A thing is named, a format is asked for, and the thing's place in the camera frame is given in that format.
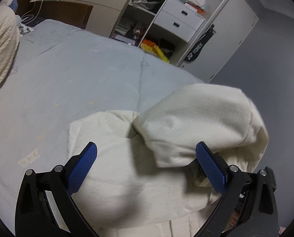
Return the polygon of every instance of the white knit blanket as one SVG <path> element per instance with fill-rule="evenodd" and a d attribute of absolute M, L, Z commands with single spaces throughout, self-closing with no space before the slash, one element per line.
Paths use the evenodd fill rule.
<path fill-rule="evenodd" d="M 12 65 L 19 39 L 14 12 L 8 6 L 0 5 L 0 84 Z"/>

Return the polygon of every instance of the shelf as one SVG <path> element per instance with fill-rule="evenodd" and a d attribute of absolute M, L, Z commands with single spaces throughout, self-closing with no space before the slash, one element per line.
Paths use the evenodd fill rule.
<path fill-rule="evenodd" d="M 137 8 L 137 9 L 139 9 L 139 10 L 142 10 L 142 11 L 144 11 L 144 12 L 147 12 L 147 13 L 149 13 L 150 15 L 156 16 L 155 13 L 153 13 L 153 12 L 151 12 L 151 11 L 149 11 L 149 10 L 143 8 L 143 7 L 141 7 L 139 4 L 134 5 L 134 4 L 132 3 L 132 1 L 130 1 L 130 2 L 128 3 L 128 5 L 132 6 L 133 8 Z"/>

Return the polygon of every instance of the white cable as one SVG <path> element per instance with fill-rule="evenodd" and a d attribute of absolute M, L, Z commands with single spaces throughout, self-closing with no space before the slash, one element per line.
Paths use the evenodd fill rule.
<path fill-rule="evenodd" d="M 28 13 L 31 12 L 32 10 L 30 10 L 30 11 L 28 11 L 27 13 L 23 14 L 23 16 L 21 17 L 21 20 L 23 19 L 23 17 L 24 17 L 26 14 L 28 14 Z"/>
<path fill-rule="evenodd" d="M 25 18 L 21 22 L 27 22 L 34 18 L 35 16 L 33 14 L 26 15 Z"/>
<path fill-rule="evenodd" d="M 38 11 L 36 17 L 35 17 L 34 19 L 32 19 L 31 21 L 27 22 L 26 24 L 31 23 L 33 20 L 35 20 L 35 19 L 37 18 L 38 14 L 39 14 L 39 12 L 40 12 L 40 9 L 42 8 L 43 1 L 44 1 L 44 0 L 42 0 L 42 2 L 41 2 L 41 4 L 40 4 L 40 8 L 39 8 L 39 11 Z"/>

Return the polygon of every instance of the stain on sheet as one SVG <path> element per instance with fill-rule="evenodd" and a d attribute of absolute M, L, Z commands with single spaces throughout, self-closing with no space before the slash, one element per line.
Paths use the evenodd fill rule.
<path fill-rule="evenodd" d="M 43 138 L 44 138 L 44 132 L 42 132 L 42 133 L 40 134 L 40 136 L 38 136 L 38 137 L 36 138 L 36 140 L 41 141 Z"/>
<path fill-rule="evenodd" d="M 18 70 L 18 66 L 12 67 L 12 69 L 11 69 L 11 71 L 9 73 L 9 76 L 16 74 L 17 73 L 17 70 Z"/>
<path fill-rule="evenodd" d="M 11 129 L 10 133 L 8 134 L 8 141 L 11 140 L 13 133 L 14 133 L 14 129 Z"/>
<path fill-rule="evenodd" d="M 33 150 L 29 155 L 27 155 L 25 158 L 21 159 L 18 164 L 22 166 L 23 168 L 27 167 L 29 164 L 33 163 L 35 160 L 37 160 L 40 157 L 40 154 L 38 153 L 38 148 Z"/>

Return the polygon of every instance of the drawer handle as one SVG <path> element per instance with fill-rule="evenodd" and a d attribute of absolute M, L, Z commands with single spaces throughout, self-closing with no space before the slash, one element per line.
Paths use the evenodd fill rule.
<path fill-rule="evenodd" d="M 187 16 L 188 13 L 186 11 L 181 11 L 181 13 L 184 15 L 184 16 Z"/>

